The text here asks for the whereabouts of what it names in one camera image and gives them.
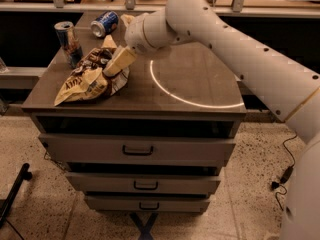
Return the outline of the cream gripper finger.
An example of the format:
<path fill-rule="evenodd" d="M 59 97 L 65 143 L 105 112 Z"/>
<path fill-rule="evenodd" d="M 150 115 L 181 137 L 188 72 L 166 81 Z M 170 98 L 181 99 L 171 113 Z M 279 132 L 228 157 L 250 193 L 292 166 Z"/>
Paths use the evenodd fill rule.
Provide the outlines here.
<path fill-rule="evenodd" d="M 117 75 L 121 70 L 131 65 L 137 58 L 137 54 L 129 46 L 119 46 L 114 52 L 112 59 L 107 63 L 103 73 L 107 77 Z"/>
<path fill-rule="evenodd" d="M 107 35 L 102 43 L 102 48 L 108 48 L 108 49 L 116 49 L 117 45 L 114 42 L 113 38 L 111 35 Z"/>

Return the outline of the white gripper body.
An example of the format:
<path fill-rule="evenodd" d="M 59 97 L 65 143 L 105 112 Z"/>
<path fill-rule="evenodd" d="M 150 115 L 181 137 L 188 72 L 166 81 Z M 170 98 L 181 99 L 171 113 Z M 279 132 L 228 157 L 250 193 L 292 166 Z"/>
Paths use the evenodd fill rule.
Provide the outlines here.
<path fill-rule="evenodd" d="M 132 50 L 142 54 L 170 45 L 175 37 L 175 31 L 166 21 L 165 10 L 161 9 L 134 17 L 126 29 L 124 39 Z"/>

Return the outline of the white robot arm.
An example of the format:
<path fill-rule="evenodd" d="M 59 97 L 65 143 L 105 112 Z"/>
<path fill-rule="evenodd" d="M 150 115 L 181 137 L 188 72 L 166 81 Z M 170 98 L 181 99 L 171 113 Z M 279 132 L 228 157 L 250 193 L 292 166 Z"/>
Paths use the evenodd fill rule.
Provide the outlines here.
<path fill-rule="evenodd" d="M 229 26 L 205 0 L 167 0 L 129 18 L 126 44 L 136 53 L 197 41 L 242 79 L 306 143 L 291 176 L 279 240 L 320 240 L 319 75 Z"/>

